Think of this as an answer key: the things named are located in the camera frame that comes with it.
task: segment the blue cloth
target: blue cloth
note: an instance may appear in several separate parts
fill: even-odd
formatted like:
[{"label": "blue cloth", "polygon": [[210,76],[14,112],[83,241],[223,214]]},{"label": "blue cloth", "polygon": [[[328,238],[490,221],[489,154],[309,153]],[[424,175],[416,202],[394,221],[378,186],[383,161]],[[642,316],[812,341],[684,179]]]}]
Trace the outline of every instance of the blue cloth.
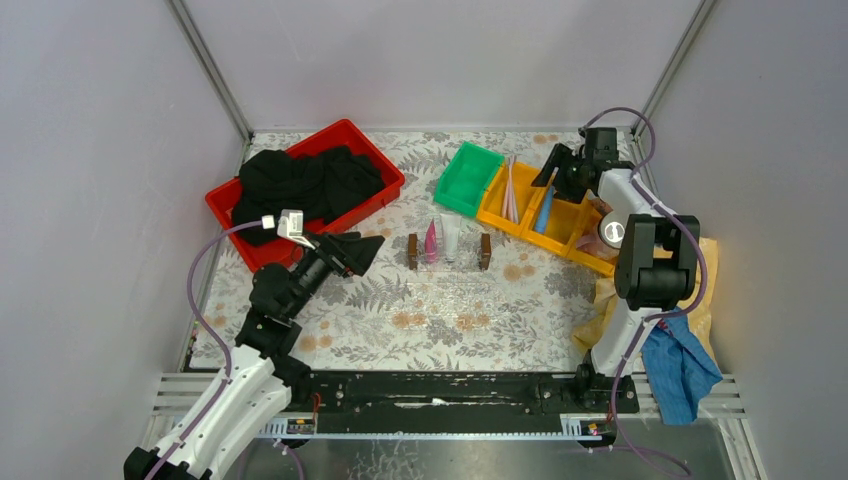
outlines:
[{"label": "blue cloth", "polygon": [[698,402],[722,378],[685,315],[659,322],[642,346],[642,361],[666,425],[694,422]]}]

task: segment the cable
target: cable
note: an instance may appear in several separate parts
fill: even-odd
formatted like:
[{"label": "cable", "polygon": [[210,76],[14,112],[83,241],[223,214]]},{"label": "cable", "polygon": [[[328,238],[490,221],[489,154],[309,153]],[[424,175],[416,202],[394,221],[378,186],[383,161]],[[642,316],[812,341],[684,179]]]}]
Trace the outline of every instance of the cable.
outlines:
[{"label": "cable", "polygon": [[156,474],[159,473],[159,470],[162,468],[162,466],[168,462],[168,459],[171,458],[171,455],[173,455],[177,448],[179,448],[180,445],[185,442],[185,439],[188,438],[189,435],[191,435],[191,432],[194,430],[195,427],[197,427],[200,421],[203,420],[203,417],[205,417],[206,414],[209,413],[209,410],[212,409],[212,407],[215,405],[215,402],[217,402],[221,395],[224,393],[224,389],[227,387],[227,383],[230,380],[230,372],[233,369],[233,359],[230,356],[230,349],[227,348],[227,343],[224,342],[224,339],[221,338],[217,333],[215,333],[215,330],[213,330],[212,327],[206,322],[206,319],[203,318],[203,314],[200,312],[200,309],[197,307],[197,302],[194,299],[194,288],[192,288],[192,284],[194,280],[194,272],[195,270],[197,270],[197,265],[200,263],[200,259],[203,258],[203,255],[205,255],[210,248],[214,247],[218,242],[223,240],[224,237],[232,233],[238,232],[239,230],[261,226],[262,221],[257,220],[255,222],[243,223],[241,225],[236,225],[235,227],[224,230],[217,237],[207,243],[203,248],[201,248],[200,252],[197,253],[197,256],[194,257],[194,261],[191,262],[191,267],[188,269],[188,278],[186,279],[186,295],[188,296],[188,304],[191,307],[191,311],[194,313],[194,316],[200,322],[200,325],[202,325],[203,328],[206,329],[207,332],[209,332],[209,335],[212,336],[212,338],[215,340],[215,343],[217,343],[218,346],[221,347],[221,350],[224,352],[224,372],[226,373],[226,375],[224,376],[224,378],[221,379],[221,384],[218,385],[218,389],[215,390],[215,394],[212,395],[212,398],[210,398],[209,401],[206,402],[206,405],[204,405],[203,409],[200,410],[200,413],[198,413],[197,416],[194,417],[194,420],[192,420],[191,423],[186,426],[185,430],[183,430],[183,433],[181,433],[180,436],[177,438],[177,441],[175,441],[173,445],[171,445],[171,447],[165,452],[165,454],[159,458],[159,461],[156,462],[155,465],[153,465],[153,468],[150,470],[150,472],[147,473],[147,475],[144,477],[144,480],[153,480],[154,478],[156,478]]},{"label": "cable", "polygon": [[[645,317],[642,320],[642,323],[639,325],[639,329],[637,330],[636,335],[633,337],[633,341],[630,342],[630,345],[627,347],[627,350],[625,351],[624,355],[621,357],[621,362],[619,362],[619,364],[618,364],[618,369],[616,370],[616,373],[615,373],[615,380],[613,381],[613,384],[612,384],[612,394],[610,395],[610,408],[612,410],[612,417],[613,417],[613,420],[615,421],[615,424],[618,428],[618,432],[621,434],[621,438],[623,438],[624,442],[627,444],[627,450],[628,451],[636,454],[636,456],[638,456],[640,459],[642,459],[642,461],[644,461],[645,463],[647,463],[648,465],[653,467],[655,470],[663,473],[664,475],[667,475],[669,477],[674,477],[674,478],[692,478],[693,477],[692,470],[688,466],[686,466],[685,463],[680,461],[679,459],[677,459],[677,458],[675,458],[675,457],[673,457],[673,456],[671,456],[667,453],[664,453],[664,452],[652,450],[652,449],[645,448],[645,447],[637,447],[637,446],[633,445],[633,442],[631,442],[630,438],[627,436],[627,432],[622,428],[620,422],[618,421],[618,409],[616,408],[616,396],[617,396],[617,393],[618,393],[618,385],[621,382],[621,376],[624,373],[624,368],[627,366],[627,362],[630,359],[630,356],[633,355],[633,351],[636,350],[636,344],[639,342],[639,338],[642,336],[642,333],[645,331],[645,325],[649,324],[650,322],[652,322],[653,320],[656,320],[656,319],[662,320],[664,318],[682,317],[684,315],[689,314],[693,310],[695,310],[695,308],[697,308],[698,305],[700,305],[701,301],[704,299],[704,295],[706,294],[708,274],[707,274],[707,261],[704,258],[704,253],[701,251],[701,247],[700,247],[700,245],[698,245],[698,240],[695,238],[695,236],[692,234],[692,232],[690,232],[689,229],[686,228],[686,226],[683,225],[683,223],[680,220],[677,219],[677,217],[675,217],[670,211],[668,211],[668,209],[666,209],[664,206],[662,206],[659,203],[659,201],[650,192],[648,192],[644,187],[642,187],[642,185],[637,181],[638,178],[639,178],[639,177],[637,177],[639,170],[641,170],[642,168],[645,168],[645,166],[648,164],[648,162],[650,162],[654,158],[654,153],[656,152],[656,148],[657,148],[656,131],[654,130],[654,126],[653,126],[653,124],[651,124],[651,121],[648,119],[648,117],[646,117],[642,112],[635,110],[635,109],[632,109],[632,108],[629,108],[629,107],[612,107],[612,108],[608,108],[608,109],[604,110],[603,112],[595,115],[591,120],[586,122],[586,125],[583,126],[583,129],[590,127],[592,124],[597,122],[604,115],[606,115],[610,112],[617,112],[617,111],[618,112],[628,112],[628,113],[632,113],[633,115],[636,115],[643,122],[645,122],[645,125],[648,127],[648,131],[651,132],[651,148],[649,149],[648,155],[645,157],[645,159],[642,160],[641,162],[639,162],[638,164],[636,164],[636,166],[633,168],[633,171],[630,172],[630,184],[633,185],[633,188],[637,192],[639,192],[639,194],[648,203],[653,205],[654,210],[656,210],[659,214],[661,214],[662,216],[667,218],[675,227],[677,227],[683,233],[683,235],[686,237],[686,240],[688,240],[689,243],[692,245],[692,248],[695,250],[695,255],[698,258],[698,267],[701,270],[701,285],[698,287],[698,294],[695,296],[695,300],[693,300],[692,304],[689,305],[688,307],[684,308],[683,310],[677,311],[677,312],[671,311],[671,312],[655,313],[653,315],[648,315],[647,317]],[[671,463],[674,463],[675,465],[680,467],[680,469],[684,473],[681,475],[679,473],[670,472],[668,470],[665,470],[664,468],[660,467],[659,465],[657,465],[656,463],[651,461],[648,458],[649,455],[658,456],[658,457],[663,458],[663,459],[665,459],[665,460],[667,460]]]},{"label": "cable", "polygon": [[300,480],[306,480],[306,472],[303,471],[303,462],[300,460],[300,457],[297,456],[297,454],[294,453],[294,450],[289,448],[289,446],[285,443],[280,442],[279,446],[283,447],[283,452],[285,452],[286,455],[291,456],[294,460],[294,465],[297,467],[297,478]]},{"label": "cable", "polygon": [[[238,480],[244,479],[244,471],[247,469],[247,457],[250,455],[249,452],[253,449],[253,445],[254,442],[251,442],[250,445],[241,452],[241,455],[239,455],[239,466],[236,471],[236,478]],[[280,442],[279,445],[282,445],[283,451],[294,459],[294,464],[297,467],[297,475],[300,480],[306,480],[306,473],[303,470],[303,461],[301,461],[300,457],[285,443]]]}]

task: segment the patterned table surface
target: patterned table surface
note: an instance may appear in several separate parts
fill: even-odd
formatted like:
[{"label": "patterned table surface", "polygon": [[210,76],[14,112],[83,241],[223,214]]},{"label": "patterned table surface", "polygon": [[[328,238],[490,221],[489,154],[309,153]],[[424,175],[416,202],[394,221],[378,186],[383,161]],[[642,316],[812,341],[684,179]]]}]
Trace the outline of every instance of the patterned table surface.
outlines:
[{"label": "patterned table surface", "polygon": [[[257,134],[250,155],[286,149],[305,133]],[[409,233],[423,239],[446,211],[433,202],[436,184],[459,146],[472,142],[540,167],[555,142],[574,132],[371,133],[368,137],[406,176],[400,198],[356,230],[386,242],[365,277],[331,276],[296,321],[303,332],[292,355],[314,369],[572,371],[580,355],[571,329],[588,321],[590,269],[463,218],[453,265],[406,265]],[[619,151],[630,150],[619,134]],[[480,233],[492,235],[488,271],[475,268]],[[229,241],[214,271],[205,318],[232,344],[245,312],[251,273]],[[218,368],[223,355],[205,331],[190,347],[191,368]]]}]

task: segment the metal floor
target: metal floor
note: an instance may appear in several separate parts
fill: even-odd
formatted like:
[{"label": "metal floor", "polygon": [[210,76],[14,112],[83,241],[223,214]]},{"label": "metal floor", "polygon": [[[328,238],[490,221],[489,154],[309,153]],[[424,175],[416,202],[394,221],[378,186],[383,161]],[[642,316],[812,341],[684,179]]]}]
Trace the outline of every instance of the metal floor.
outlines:
[{"label": "metal floor", "polygon": [[[658,449],[681,460],[695,478],[724,480],[734,474],[718,426],[699,420],[686,427],[667,427],[657,419],[623,420],[636,445]],[[257,440],[250,450],[244,478],[297,479],[294,461]],[[622,479],[668,477],[629,452],[587,454],[564,441],[349,441],[313,440],[297,449],[306,478],[448,480],[448,479]],[[676,468],[658,461],[663,468]],[[237,480],[238,463],[225,477]]]}]

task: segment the yellow plastic bin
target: yellow plastic bin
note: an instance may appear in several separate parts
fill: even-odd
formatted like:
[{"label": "yellow plastic bin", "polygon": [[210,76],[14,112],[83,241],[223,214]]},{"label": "yellow plastic bin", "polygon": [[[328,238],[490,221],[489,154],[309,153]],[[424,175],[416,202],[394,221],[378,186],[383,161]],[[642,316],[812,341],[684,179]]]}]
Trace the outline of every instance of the yellow plastic bin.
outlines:
[{"label": "yellow plastic bin", "polygon": [[541,192],[539,204],[528,218],[529,221],[524,225],[520,237],[533,245],[565,257],[574,248],[577,239],[580,238],[578,233],[581,231],[582,205],[555,198],[551,204],[551,214],[548,217],[545,233],[538,233],[533,230],[533,227],[539,217],[539,210],[541,210],[546,189],[538,188],[537,190]]},{"label": "yellow plastic bin", "polygon": [[504,165],[498,169],[494,179],[486,188],[486,193],[483,194],[483,200],[480,202],[480,209],[477,210],[477,220],[491,225],[497,229],[518,237],[521,233],[521,226],[528,214],[532,213],[532,205],[538,204],[538,198],[544,195],[541,188],[530,186],[536,175],[539,174],[538,168],[533,168],[523,163],[515,163],[512,167],[512,182],[515,191],[515,204],[518,208],[519,223],[513,223],[501,216],[501,207],[503,205],[504,195],[506,194],[506,183],[509,180],[509,173]]},{"label": "yellow plastic bin", "polygon": [[588,197],[584,197],[579,205],[554,199],[545,232],[538,233],[533,230],[547,191],[547,188],[530,186],[538,174],[538,168],[523,163],[515,163],[512,167],[515,203],[521,217],[520,223],[516,224],[501,216],[508,179],[506,166],[501,165],[483,193],[480,208],[477,210],[477,220],[561,257],[586,265],[602,275],[612,276],[617,259],[604,260],[577,250],[580,237],[596,229],[601,220],[601,214],[595,210]]}]

